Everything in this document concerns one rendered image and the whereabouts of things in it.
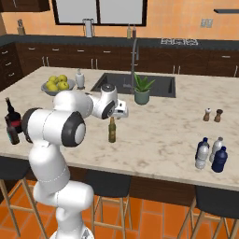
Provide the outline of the grey sink tap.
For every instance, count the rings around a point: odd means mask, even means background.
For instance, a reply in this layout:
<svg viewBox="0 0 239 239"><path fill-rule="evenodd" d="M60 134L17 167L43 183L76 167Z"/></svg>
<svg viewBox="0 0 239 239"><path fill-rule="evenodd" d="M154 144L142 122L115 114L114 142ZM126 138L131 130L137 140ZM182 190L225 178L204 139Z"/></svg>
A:
<svg viewBox="0 0 239 239"><path fill-rule="evenodd" d="M131 84L127 85L130 89L131 94L134 94L134 64L139 60L139 44L138 39L134 39L133 49L132 49L132 61L131 61Z"/></svg>

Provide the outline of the black framed window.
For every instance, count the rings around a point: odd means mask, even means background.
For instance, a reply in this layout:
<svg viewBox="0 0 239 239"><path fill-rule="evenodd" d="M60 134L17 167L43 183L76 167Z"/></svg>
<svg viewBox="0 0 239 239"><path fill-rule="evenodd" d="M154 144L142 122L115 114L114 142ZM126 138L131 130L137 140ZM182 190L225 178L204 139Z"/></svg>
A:
<svg viewBox="0 0 239 239"><path fill-rule="evenodd" d="M148 0L51 0L57 25L147 25Z"/></svg>

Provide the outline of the dark wood cupboard run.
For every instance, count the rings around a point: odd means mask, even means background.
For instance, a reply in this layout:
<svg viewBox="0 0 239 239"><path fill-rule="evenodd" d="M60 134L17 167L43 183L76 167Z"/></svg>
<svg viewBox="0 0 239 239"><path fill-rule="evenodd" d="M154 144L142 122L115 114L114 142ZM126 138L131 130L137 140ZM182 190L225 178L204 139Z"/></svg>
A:
<svg viewBox="0 0 239 239"><path fill-rule="evenodd" d="M239 41L198 40L198 46L161 45L137 38L137 72L239 77ZM41 66L131 71L133 39L56 35L0 36L0 72L5 85Z"/></svg>

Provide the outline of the black seat wooden stool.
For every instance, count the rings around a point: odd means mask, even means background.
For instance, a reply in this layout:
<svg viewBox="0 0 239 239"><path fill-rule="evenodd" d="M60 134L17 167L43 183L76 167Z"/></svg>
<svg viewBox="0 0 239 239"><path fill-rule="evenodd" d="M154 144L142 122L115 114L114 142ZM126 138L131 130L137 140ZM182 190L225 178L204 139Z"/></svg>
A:
<svg viewBox="0 0 239 239"><path fill-rule="evenodd" d="M221 225L225 226L227 239L236 239L239 229L239 191L196 186L195 197L192 200L177 239L181 238L188 221L190 221L192 230L190 239L196 239L205 218L218 222L212 239L218 239Z"/></svg>
<svg viewBox="0 0 239 239"><path fill-rule="evenodd" d="M2 194L6 201L7 210L11 216L17 235L21 236L21 233L17 224L17 220L15 218L15 214L13 212L14 209L33 213L36 217L36 221L39 225L42 235L44 236L45 239L48 239L42 220L36 208L36 201L33 197L33 193L31 192L31 189L34 186L28 185L26 181L26 175L29 170L30 170L30 163L27 160L20 160L20 159L1 156L0 157L0 190L2 191ZM18 180L18 184L16 188L10 194L7 193L7 187L5 184L5 182L8 180ZM16 193L19 187L23 187L23 190L28 198L28 201L31 207L16 206L10 202L10 199Z"/></svg>
<svg viewBox="0 0 239 239"><path fill-rule="evenodd" d="M88 170L84 181L93 188L94 194L98 196L97 202L91 204L92 233L95 233L96 226L105 227L121 231L122 238L126 239L126 216L129 216L130 229L133 228L129 195L131 177L105 171ZM119 204L120 226L104 222L103 202Z"/></svg>

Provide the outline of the dark red wine bottle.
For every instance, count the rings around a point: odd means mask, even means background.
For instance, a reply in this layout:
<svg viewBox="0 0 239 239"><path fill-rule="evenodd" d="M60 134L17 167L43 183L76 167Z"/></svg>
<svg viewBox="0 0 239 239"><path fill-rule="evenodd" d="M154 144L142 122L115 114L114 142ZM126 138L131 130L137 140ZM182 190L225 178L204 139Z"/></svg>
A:
<svg viewBox="0 0 239 239"><path fill-rule="evenodd" d="M21 114L14 109L8 97L6 98L6 102L8 111L7 116L9 117L11 125L15 128L16 132L20 134L22 132Z"/></svg>

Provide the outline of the dark wall shelf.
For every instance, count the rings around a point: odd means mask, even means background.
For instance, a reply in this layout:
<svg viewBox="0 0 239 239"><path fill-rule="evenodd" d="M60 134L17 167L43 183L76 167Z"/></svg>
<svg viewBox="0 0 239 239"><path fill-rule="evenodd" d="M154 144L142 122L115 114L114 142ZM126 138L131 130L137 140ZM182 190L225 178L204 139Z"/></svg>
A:
<svg viewBox="0 0 239 239"><path fill-rule="evenodd" d="M239 14L239 9L215 8L214 12L216 12L217 14Z"/></svg>

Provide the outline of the green plant in grey pot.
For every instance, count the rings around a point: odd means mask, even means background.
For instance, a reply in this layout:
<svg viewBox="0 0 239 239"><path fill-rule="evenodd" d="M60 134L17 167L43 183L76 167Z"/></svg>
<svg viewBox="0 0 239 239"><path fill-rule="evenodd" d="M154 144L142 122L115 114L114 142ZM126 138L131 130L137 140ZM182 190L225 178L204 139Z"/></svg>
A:
<svg viewBox="0 0 239 239"><path fill-rule="evenodd" d="M147 77L141 78L134 75L136 86L134 87L134 101L138 105L146 105L149 101L149 94L155 80L148 81Z"/></svg>

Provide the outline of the olive green glass bottle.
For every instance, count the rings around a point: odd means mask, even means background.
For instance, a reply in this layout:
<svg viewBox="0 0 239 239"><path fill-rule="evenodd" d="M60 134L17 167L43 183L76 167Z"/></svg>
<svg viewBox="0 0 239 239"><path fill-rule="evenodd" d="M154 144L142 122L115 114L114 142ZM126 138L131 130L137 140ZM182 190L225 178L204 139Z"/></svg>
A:
<svg viewBox="0 0 239 239"><path fill-rule="evenodd" d="M116 142L116 123L114 117L110 118L110 122L108 125L108 142L110 143Z"/></svg>

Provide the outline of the dark sink basin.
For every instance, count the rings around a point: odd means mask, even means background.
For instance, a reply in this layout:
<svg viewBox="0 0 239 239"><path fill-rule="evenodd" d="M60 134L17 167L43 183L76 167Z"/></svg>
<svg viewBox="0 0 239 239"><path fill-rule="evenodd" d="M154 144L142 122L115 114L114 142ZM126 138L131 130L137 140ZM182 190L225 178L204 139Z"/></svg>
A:
<svg viewBox="0 0 239 239"><path fill-rule="evenodd" d="M151 96L169 98L176 97L176 81L174 77L147 75L147 78L148 81L154 81L150 88ZM91 91L100 91L101 87L106 83L115 85L118 93L132 93L132 79L130 74L103 73L94 84Z"/></svg>

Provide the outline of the white soap dispenser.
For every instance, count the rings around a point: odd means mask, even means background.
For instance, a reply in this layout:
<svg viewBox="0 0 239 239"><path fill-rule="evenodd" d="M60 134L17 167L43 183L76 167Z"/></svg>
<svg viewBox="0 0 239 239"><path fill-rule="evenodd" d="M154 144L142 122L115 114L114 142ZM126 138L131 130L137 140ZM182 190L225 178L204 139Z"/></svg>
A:
<svg viewBox="0 0 239 239"><path fill-rule="evenodd" d="M85 88L85 77L84 74L80 71L80 69L78 69L76 73L76 83L77 87L80 90L83 90Z"/></svg>

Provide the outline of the wooden knife block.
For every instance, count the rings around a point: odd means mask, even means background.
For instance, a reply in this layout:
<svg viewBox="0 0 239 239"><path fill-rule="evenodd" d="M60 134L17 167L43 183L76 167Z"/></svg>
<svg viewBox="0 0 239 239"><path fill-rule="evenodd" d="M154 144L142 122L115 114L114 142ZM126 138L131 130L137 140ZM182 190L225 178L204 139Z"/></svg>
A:
<svg viewBox="0 0 239 239"><path fill-rule="evenodd" d="M22 19L17 20L18 22L18 33L19 35L25 35L25 29L22 23Z"/></svg>

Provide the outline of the hob with white grates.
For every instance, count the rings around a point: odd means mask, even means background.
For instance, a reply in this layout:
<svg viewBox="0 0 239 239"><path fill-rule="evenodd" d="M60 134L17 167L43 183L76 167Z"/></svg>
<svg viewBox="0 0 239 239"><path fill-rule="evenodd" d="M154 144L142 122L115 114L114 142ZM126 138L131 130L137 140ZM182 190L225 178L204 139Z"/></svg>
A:
<svg viewBox="0 0 239 239"><path fill-rule="evenodd" d="M199 42L197 39L191 38L162 38L161 45L168 46L198 46Z"/></svg>

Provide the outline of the brown shaker dark cap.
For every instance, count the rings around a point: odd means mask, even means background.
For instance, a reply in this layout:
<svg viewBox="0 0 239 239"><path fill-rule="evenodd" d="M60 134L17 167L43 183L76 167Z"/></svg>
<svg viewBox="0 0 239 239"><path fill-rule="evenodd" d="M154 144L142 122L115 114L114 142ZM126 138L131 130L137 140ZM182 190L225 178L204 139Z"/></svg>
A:
<svg viewBox="0 0 239 239"><path fill-rule="evenodd" d="M217 112L216 112L216 116L214 118L214 121L215 122L220 122L221 120L221 114L223 113L223 110L222 109L217 109Z"/></svg>

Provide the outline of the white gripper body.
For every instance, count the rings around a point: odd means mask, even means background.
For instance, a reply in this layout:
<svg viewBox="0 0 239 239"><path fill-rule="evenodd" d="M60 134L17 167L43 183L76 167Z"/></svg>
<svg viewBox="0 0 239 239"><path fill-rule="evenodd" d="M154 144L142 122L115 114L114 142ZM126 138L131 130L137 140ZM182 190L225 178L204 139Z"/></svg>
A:
<svg viewBox="0 0 239 239"><path fill-rule="evenodd" d="M117 119L127 118L128 116L129 116L128 109L116 108L112 114L112 117L115 117Z"/></svg>

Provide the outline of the clear plastic bottle blue cap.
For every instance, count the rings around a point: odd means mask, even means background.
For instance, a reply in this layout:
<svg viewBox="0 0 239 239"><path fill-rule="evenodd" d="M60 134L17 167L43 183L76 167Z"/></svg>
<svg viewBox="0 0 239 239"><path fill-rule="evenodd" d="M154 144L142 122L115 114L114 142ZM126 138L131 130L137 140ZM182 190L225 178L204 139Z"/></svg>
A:
<svg viewBox="0 0 239 239"><path fill-rule="evenodd" d="M204 169L205 167L205 161L209 155L209 148L208 144L206 142L203 142L203 144L199 147L195 167L198 169Z"/></svg>

